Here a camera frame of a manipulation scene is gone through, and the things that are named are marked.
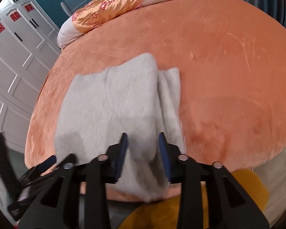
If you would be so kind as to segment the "orange satin pillow cover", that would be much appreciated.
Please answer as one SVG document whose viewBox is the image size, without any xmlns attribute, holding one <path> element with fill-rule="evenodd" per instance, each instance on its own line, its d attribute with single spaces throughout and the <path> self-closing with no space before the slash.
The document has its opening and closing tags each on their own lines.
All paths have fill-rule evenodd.
<svg viewBox="0 0 286 229">
<path fill-rule="evenodd" d="M 142 6 L 145 0 L 92 0 L 72 14 L 72 24 L 85 34 L 101 24 Z"/>
</svg>

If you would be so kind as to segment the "grey fleece garment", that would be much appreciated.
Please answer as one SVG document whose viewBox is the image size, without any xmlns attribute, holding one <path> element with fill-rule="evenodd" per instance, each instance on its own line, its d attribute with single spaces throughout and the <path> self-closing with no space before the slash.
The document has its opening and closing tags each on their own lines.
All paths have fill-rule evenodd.
<svg viewBox="0 0 286 229">
<path fill-rule="evenodd" d="M 61 161 L 75 154 L 78 164 L 88 163 L 126 133 L 122 175 L 112 188 L 144 202 L 175 196 L 164 173 L 158 135 L 164 133 L 168 143 L 185 152 L 180 98 L 179 70 L 159 70 L 149 53 L 100 73 L 77 75 L 59 113 L 56 157 Z"/>
</svg>

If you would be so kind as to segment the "orange plush bed blanket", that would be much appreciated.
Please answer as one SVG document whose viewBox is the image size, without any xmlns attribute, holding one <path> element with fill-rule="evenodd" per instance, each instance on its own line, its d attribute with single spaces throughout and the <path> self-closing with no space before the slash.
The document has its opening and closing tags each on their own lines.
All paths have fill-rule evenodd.
<svg viewBox="0 0 286 229">
<path fill-rule="evenodd" d="M 55 152 L 60 107 L 77 74 L 142 53 L 177 67 L 187 153 L 230 171 L 286 148 L 286 29 L 242 0 L 173 0 L 135 9 L 70 43 L 50 70 L 28 129 L 25 164 Z"/>
</svg>

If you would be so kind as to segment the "white panelled wardrobe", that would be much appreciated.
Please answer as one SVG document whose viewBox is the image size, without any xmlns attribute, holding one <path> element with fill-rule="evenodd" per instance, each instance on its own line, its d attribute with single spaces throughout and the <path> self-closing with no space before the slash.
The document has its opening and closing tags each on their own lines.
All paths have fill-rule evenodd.
<svg viewBox="0 0 286 229">
<path fill-rule="evenodd" d="M 36 0 L 0 2 L 0 132 L 23 153 L 41 87 L 60 49 L 58 27 Z"/>
</svg>

